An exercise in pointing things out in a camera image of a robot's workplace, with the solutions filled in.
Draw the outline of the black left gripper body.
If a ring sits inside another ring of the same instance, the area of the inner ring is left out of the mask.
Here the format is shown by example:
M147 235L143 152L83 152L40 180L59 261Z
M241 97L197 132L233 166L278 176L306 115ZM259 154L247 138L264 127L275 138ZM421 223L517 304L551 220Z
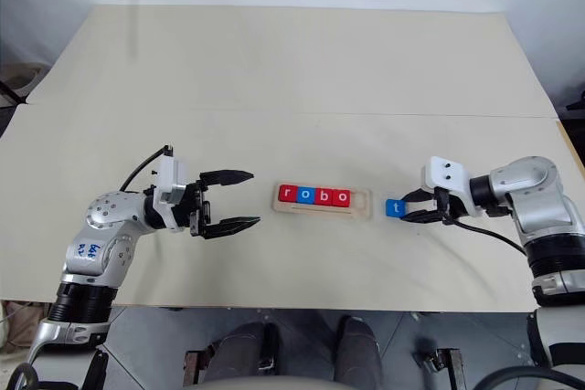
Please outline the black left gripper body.
M205 199L207 190L207 185L201 180L188 184L175 206L176 224L188 227L193 237L211 238L210 203Z

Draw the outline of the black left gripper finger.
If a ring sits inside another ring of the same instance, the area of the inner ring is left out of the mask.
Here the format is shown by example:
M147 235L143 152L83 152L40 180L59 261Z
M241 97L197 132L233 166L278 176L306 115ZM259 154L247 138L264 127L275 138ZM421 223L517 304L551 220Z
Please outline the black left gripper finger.
M235 235L261 221L259 216L237 216L220 220L216 224L203 227L201 237L215 239Z
M199 184L201 187L211 185L233 185L248 181L254 177L254 174L241 170L217 170L204 172L199 175Z

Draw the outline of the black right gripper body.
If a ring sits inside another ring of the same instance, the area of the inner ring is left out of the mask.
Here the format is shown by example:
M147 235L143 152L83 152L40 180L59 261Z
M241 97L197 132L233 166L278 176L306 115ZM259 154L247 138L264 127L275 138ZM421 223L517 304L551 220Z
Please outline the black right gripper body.
M433 214L434 222L442 222L444 225L454 225L460 218L469 216L469 212L463 205L463 201L451 195L446 189L435 187L433 198L436 209Z

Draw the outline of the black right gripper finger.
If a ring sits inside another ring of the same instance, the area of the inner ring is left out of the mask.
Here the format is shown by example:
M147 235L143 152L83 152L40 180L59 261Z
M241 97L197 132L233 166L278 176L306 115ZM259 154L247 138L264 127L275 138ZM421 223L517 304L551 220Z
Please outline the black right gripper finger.
M417 210L407 213L403 220L405 222L415 224L430 224L435 222L442 222L445 217L445 213L440 210Z
M434 199L434 193L419 188L404 195L401 200L405 203L422 203Z

